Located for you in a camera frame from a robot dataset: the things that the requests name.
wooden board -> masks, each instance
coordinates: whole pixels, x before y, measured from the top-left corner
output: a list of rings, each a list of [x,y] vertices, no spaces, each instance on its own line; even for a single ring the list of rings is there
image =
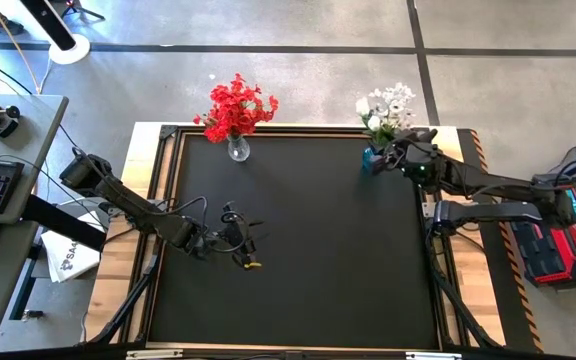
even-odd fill
[[[126,162],[124,165],[122,181],[126,186],[137,192],[141,196],[146,196],[150,184],[150,177],[153,170],[155,154],[159,139],[159,131],[162,125],[189,125],[187,123],[162,123],[162,122],[138,122],[135,124],[132,140],[128,149]],[[266,126],[286,126],[286,124],[265,124]],[[341,127],[349,125],[294,125],[300,127]],[[448,156],[457,160],[463,160],[457,129],[454,127],[438,127],[439,134],[434,143]],[[160,175],[160,183],[157,189],[156,198],[164,197],[164,183],[167,177],[167,164],[169,164],[172,153],[172,142],[169,142],[165,149],[164,159]],[[445,199],[465,201],[461,198]],[[127,224],[117,219],[110,226],[109,236],[113,236],[125,229]],[[468,232],[468,235],[481,243],[479,232]],[[109,243],[103,251],[99,272],[93,289],[88,316],[86,317],[86,332],[89,338],[98,334],[105,324],[117,311],[128,292],[130,273],[137,248],[138,233],[132,232],[123,235]],[[154,239],[150,239],[146,254],[151,254]],[[494,296],[488,264],[485,255],[468,244],[463,239],[454,237],[452,239],[455,267],[461,289],[462,298],[475,318],[480,322],[488,334],[497,342],[504,344],[503,330],[497,311],[497,303]],[[149,258],[144,260],[144,267],[148,264]],[[458,339],[454,310],[445,299],[446,313],[448,315],[449,330],[451,337]],[[135,306],[134,316],[131,324],[129,339],[132,340],[137,335],[141,313],[143,311],[143,296]],[[157,347],[184,347],[184,348],[211,348],[210,344],[151,344]]]

concrete floor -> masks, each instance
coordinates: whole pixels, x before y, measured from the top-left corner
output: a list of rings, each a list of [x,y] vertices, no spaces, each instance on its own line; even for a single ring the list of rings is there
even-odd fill
[[[96,43],[415,45],[406,0],[83,3],[107,20],[71,15],[66,22]],[[46,39],[17,2],[0,0],[0,5],[28,27],[19,41]],[[576,1],[417,0],[416,8],[428,48],[576,49]],[[0,35],[0,42],[8,39]],[[360,94],[403,81],[418,94],[412,106],[418,124],[429,123],[428,105],[436,106],[442,125],[476,129],[496,173],[529,178],[552,167],[576,144],[576,56],[518,57],[494,51],[488,56],[428,56],[434,105],[424,101],[424,89],[430,94],[422,87],[426,70],[420,71],[415,55],[325,54],[325,49],[312,54],[112,50],[95,51],[75,65],[55,66],[44,93],[70,98],[64,126],[82,148],[110,160],[116,174],[121,174],[135,121],[190,121],[208,106],[209,90],[234,72],[281,100],[277,122],[357,122],[354,101]],[[37,76],[43,75],[46,52],[25,54]],[[0,50],[0,66],[31,88],[15,51]],[[52,174],[70,159],[69,144],[59,134],[49,155]],[[66,197],[53,188],[50,200]],[[576,356],[576,290],[554,293],[526,286],[546,351]],[[38,283],[31,301],[58,321],[5,321],[0,351],[76,343],[91,289],[91,280]],[[14,333],[24,333],[23,338]]]

white stand base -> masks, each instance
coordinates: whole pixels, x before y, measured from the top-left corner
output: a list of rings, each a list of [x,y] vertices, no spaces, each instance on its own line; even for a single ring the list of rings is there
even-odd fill
[[[90,52],[90,41],[79,34],[73,34],[72,37],[75,39],[75,47],[70,50],[63,51],[55,44],[50,45],[48,50],[50,60],[60,65],[67,65],[76,63],[88,55]]]

glass vase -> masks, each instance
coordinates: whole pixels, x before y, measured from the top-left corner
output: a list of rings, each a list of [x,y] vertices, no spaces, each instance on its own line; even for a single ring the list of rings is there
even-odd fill
[[[250,145],[242,135],[228,135],[228,155],[237,162],[248,159]]]

gray desk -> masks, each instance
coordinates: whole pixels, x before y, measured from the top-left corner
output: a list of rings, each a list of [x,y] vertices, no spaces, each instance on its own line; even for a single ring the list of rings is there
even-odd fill
[[[7,139],[0,139],[0,155],[10,154],[41,167],[46,160],[68,99],[63,96],[0,95],[0,105],[16,105],[21,110],[19,128]],[[9,223],[0,231],[0,323],[17,283],[38,224],[19,221],[39,170],[24,167],[22,178],[0,223]]]

